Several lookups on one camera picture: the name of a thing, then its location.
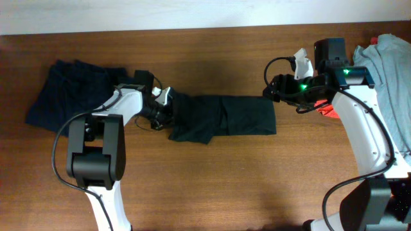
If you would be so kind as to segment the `dark green black t-shirt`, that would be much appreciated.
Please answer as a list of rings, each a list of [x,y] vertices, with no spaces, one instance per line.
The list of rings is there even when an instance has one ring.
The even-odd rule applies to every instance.
[[[209,144],[214,136],[275,135],[273,102],[255,96],[189,96],[173,92],[169,139]]]

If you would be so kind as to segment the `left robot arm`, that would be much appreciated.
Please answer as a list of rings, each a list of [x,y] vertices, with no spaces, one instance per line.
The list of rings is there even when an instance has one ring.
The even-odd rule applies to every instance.
[[[98,230],[131,230],[121,193],[126,167],[125,126],[135,117],[153,130],[171,122],[171,87],[154,86],[151,73],[140,83],[120,83],[98,108],[76,115],[69,129],[67,175],[88,197]]]

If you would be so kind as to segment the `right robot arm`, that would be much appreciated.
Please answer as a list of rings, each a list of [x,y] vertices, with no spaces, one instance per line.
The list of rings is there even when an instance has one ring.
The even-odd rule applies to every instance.
[[[409,230],[410,166],[383,120],[369,70],[349,63],[343,38],[317,41],[314,55],[309,60],[301,49],[289,56],[292,73],[266,79],[263,95],[300,114],[331,105],[349,138],[359,176],[337,213],[305,221],[302,229]]]

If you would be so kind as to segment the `red orange garment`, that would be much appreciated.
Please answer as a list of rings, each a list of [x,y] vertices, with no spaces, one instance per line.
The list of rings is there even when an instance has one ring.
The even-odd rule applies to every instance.
[[[322,116],[330,117],[333,119],[339,119],[339,116],[334,110],[331,103],[326,104],[326,102],[326,100],[317,101],[315,103],[315,106],[317,107],[316,111],[320,113]]]

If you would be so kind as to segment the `folded navy blue garment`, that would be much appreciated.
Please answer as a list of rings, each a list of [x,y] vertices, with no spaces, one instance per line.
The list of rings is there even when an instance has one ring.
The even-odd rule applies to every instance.
[[[98,108],[110,99],[115,85],[135,82],[122,67],[108,68],[79,60],[73,63],[58,60],[50,67],[25,123],[57,132],[76,114]]]

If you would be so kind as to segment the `light grey blue garment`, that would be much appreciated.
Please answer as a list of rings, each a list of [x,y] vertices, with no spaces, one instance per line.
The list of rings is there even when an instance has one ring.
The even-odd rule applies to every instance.
[[[358,46],[355,66],[368,68],[381,114],[400,154],[410,163],[410,43],[382,34],[374,45]]]

